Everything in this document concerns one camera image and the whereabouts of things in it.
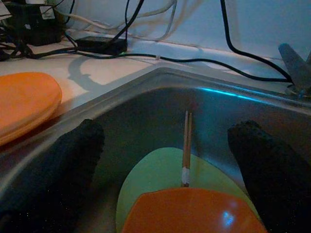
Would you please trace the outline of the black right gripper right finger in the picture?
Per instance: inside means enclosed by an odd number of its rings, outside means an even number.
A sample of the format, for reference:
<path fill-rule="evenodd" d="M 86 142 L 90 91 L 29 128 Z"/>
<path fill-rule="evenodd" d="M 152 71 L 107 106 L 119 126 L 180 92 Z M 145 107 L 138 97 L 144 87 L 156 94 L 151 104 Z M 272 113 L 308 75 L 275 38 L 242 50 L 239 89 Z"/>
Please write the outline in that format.
<path fill-rule="evenodd" d="M 311 231 L 311 166 L 254 121 L 227 130 L 246 190 L 270 233 Z"/>

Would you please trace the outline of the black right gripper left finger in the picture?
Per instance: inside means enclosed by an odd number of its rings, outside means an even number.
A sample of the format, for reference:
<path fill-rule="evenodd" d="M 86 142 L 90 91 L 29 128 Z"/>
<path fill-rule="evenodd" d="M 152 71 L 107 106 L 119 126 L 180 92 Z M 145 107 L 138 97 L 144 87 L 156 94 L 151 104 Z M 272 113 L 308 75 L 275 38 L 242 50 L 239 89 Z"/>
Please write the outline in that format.
<path fill-rule="evenodd" d="M 1 232 L 73 232 L 104 141 L 101 124 L 86 119 L 41 153 L 27 157 L 1 185 Z"/>

